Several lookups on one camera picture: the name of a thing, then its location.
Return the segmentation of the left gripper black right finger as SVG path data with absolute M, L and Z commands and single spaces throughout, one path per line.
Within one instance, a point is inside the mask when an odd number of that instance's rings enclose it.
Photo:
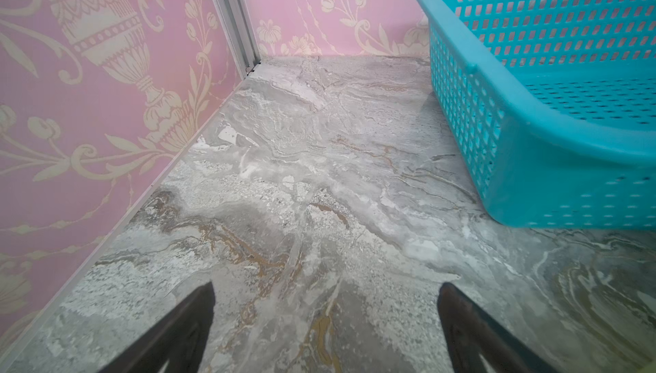
M 437 311 L 455 372 L 555 372 L 451 282 L 442 284 Z

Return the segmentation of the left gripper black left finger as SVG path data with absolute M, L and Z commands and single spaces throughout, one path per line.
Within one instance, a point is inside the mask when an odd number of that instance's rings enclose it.
M 102 372 L 198 372 L 214 319 L 211 282 L 193 290 Z

